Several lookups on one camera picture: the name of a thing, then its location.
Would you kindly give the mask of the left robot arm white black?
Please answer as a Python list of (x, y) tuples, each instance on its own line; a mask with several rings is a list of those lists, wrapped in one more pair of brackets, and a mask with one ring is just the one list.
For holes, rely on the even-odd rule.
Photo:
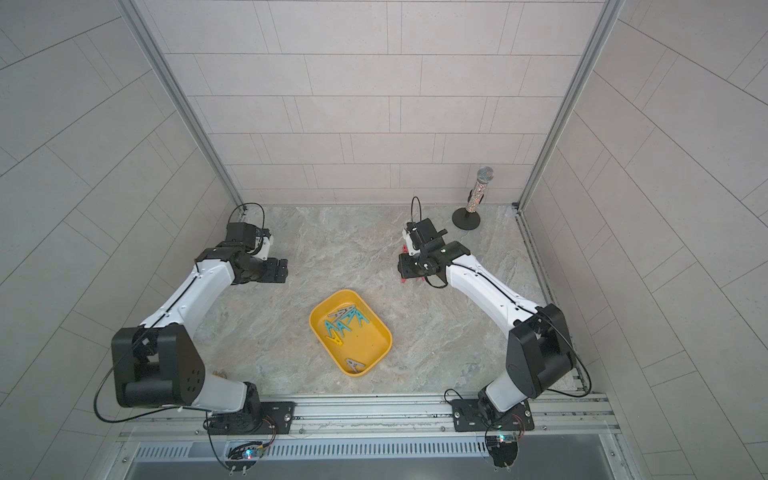
[(228, 287), (286, 281), (287, 261), (269, 255), (271, 243), (267, 228), (228, 224), (225, 240), (196, 257), (189, 276), (156, 312), (139, 326), (122, 328), (113, 336), (112, 376), (120, 406), (259, 414), (255, 385), (214, 375), (193, 336)]

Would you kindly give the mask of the yellow plastic storage box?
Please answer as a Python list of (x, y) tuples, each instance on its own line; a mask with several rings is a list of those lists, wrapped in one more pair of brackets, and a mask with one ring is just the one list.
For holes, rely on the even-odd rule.
[[(358, 321), (350, 317), (355, 309), (362, 312), (370, 323), (359, 326)], [(344, 341), (343, 346), (328, 341), (325, 321), (336, 325)], [(393, 337), (389, 328), (362, 297), (350, 289), (339, 290), (319, 303), (312, 310), (308, 323), (337, 367), (350, 377), (368, 373), (392, 347)], [(365, 364), (366, 369), (362, 373), (351, 372), (345, 362), (347, 358)]]

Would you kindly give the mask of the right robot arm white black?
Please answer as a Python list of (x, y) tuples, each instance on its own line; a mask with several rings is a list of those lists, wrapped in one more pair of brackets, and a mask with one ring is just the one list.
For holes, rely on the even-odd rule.
[(492, 422), (529, 399), (538, 398), (577, 366), (563, 312), (539, 306), (503, 284), (463, 244), (443, 240), (429, 219), (408, 222), (407, 251), (399, 255), (404, 279), (438, 277), (465, 294), (507, 338), (504, 372), (478, 393), (478, 409)]

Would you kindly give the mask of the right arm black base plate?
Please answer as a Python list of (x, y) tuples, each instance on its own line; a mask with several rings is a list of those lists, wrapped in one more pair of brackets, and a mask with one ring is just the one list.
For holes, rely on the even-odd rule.
[(493, 414), (491, 420), (483, 415), (483, 410), (479, 407), (479, 401), (476, 398), (462, 399), (456, 397), (449, 399), (448, 404), (452, 409), (454, 429), (459, 433), (483, 433), (487, 428), (516, 432), (529, 432), (535, 429), (527, 400), (516, 404), (504, 413)]

